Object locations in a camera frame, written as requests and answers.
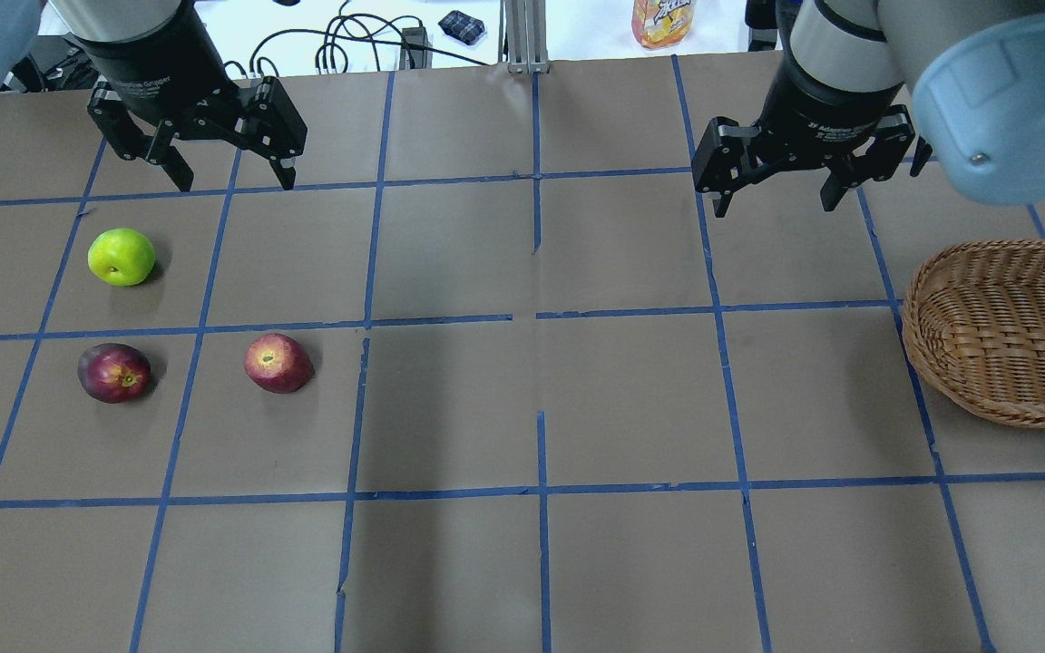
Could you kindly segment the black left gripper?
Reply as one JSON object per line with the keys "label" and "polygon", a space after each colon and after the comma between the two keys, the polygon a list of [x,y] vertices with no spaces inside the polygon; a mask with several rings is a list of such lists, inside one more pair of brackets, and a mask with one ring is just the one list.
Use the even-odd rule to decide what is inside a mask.
{"label": "black left gripper", "polygon": [[258,154],[294,189],[306,121],[278,77],[231,81],[192,1],[69,1],[66,24],[101,74],[88,115],[121,160],[148,162],[190,191],[194,172],[175,138],[222,140]]}

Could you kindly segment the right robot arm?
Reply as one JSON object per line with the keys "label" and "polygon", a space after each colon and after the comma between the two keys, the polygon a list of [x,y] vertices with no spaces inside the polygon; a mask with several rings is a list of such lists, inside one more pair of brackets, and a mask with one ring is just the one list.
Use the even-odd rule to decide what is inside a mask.
{"label": "right robot arm", "polygon": [[1045,1],[749,1],[781,62],[754,122],[718,116],[691,162],[722,218],[781,172],[826,170],[820,201],[926,162],[982,204],[1045,200]]}

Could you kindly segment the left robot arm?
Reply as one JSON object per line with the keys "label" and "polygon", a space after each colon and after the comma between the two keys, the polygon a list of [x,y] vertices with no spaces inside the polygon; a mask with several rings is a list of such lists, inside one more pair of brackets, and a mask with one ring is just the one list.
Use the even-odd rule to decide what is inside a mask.
{"label": "left robot arm", "polygon": [[[283,190],[308,127],[277,77],[232,81],[191,1],[55,1],[54,11],[98,71],[88,115],[120,160],[145,161],[181,191],[191,166],[180,141],[224,141],[269,162]],[[0,87],[32,53],[42,1],[0,1]]]}

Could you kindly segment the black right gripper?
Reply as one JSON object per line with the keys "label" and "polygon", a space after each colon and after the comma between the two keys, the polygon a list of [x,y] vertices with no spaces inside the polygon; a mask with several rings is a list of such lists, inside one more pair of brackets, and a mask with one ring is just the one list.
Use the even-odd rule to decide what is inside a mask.
{"label": "black right gripper", "polygon": [[849,190],[884,181],[911,149],[904,77],[887,42],[859,36],[791,36],[754,125],[709,121],[692,154],[694,190],[724,219],[738,191],[780,172],[829,170],[818,192],[826,212]]}

